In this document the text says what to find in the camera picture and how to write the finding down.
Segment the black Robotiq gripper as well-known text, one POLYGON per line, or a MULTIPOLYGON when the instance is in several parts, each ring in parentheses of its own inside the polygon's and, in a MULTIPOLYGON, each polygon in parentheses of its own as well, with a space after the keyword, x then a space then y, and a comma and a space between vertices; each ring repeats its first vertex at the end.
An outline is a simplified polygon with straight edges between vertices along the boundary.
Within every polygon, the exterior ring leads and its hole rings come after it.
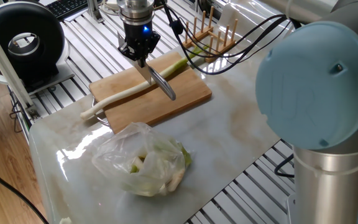
POLYGON ((119 51, 123 56, 131 59, 137 66, 145 67, 148 54, 160 40, 160 35, 152 30, 152 22, 134 26, 124 24, 126 42, 120 44, 119 51))

